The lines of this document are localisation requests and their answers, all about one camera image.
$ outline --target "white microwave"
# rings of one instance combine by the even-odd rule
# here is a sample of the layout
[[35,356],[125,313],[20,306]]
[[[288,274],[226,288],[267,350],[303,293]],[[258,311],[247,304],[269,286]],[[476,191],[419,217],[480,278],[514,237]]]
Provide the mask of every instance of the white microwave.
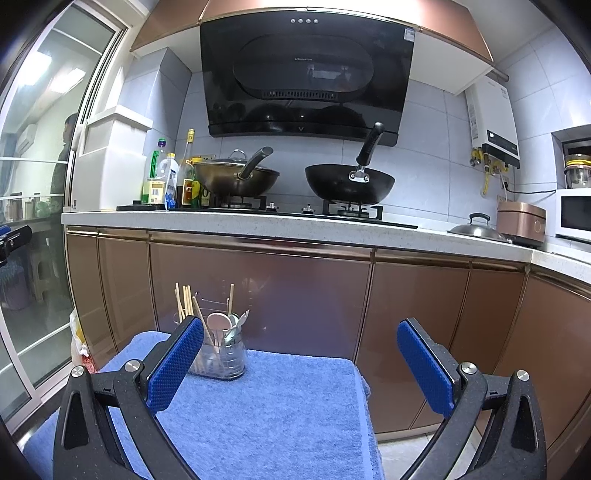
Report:
[[591,189],[556,191],[556,235],[591,242]]

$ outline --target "sliding glass door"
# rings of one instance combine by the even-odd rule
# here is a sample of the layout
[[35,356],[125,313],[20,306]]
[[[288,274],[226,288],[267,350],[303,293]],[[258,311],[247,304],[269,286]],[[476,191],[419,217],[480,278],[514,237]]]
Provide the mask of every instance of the sliding glass door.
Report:
[[73,303],[60,219],[66,172],[74,129],[121,31],[86,4],[70,5],[28,53],[0,110],[0,226],[33,230],[0,267],[5,422],[17,416],[18,424],[69,370]]

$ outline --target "blue gripper pad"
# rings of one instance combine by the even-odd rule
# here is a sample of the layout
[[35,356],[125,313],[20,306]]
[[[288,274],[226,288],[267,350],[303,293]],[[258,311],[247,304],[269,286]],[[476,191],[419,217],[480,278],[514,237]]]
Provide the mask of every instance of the blue gripper pad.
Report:
[[413,372],[431,409],[449,418],[453,410],[452,382],[408,322],[396,333],[398,348]]
[[166,410],[203,344],[203,324],[196,319],[170,349],[148,382],[146,405],[152,415]]

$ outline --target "plastic bag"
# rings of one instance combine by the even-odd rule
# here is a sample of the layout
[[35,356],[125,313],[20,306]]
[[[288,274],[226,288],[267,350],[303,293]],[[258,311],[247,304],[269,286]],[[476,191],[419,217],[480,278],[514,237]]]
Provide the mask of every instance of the plastic bag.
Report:
[[72,331],[72,342],[70,344],[72,362],[74,365],[83,365],[91,374],[96,373],[97,369],[88,351],[76,309],[70,313],[70,330]]

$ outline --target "ceiling light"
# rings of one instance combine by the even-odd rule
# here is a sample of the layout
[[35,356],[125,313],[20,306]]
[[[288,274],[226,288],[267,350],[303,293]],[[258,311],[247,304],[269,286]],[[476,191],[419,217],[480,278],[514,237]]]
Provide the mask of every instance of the ceiling light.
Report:
[[80,82],[86,72],[80,69],[74,69],[66,74],[58,75],[51,83],[52,92],[66,93],[72,90]]
[[35,85],[51,63],[51,57],[39,51],[27,56],[18,72],[20,85]]

